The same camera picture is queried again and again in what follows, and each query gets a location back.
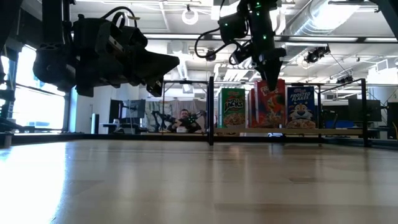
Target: person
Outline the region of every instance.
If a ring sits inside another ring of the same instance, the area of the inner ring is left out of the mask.
[[[171,124],[167,127],[167,130],[170,132],[177,132],[178,127],[185,127],[188,133],[195,133],[201,130],[201,126],[194,121],[187,125],[187,119],[190,117],[190,113],[187,109],[182,109],[180,111],[180,118],[174,124]]]

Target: blue cereal box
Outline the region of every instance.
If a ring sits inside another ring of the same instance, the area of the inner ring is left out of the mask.
[[[315,129],[313,86],[287,88],[287,128]]]

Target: green cereal box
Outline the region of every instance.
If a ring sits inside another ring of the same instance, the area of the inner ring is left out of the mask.
[[[244,89],[223,88],[218,95],[218,127],[245,128]]]

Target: floor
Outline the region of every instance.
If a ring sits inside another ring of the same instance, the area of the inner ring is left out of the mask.
[[[0,223],[397,223],[398,152],[75,141],[0,150]]]

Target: wooden shelf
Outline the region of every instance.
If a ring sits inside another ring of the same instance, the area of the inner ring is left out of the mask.
[[[215,133],[282,133],[282,134],[327,134],[361,135],[361,129],[288,129],[288,128],[215,128]]]

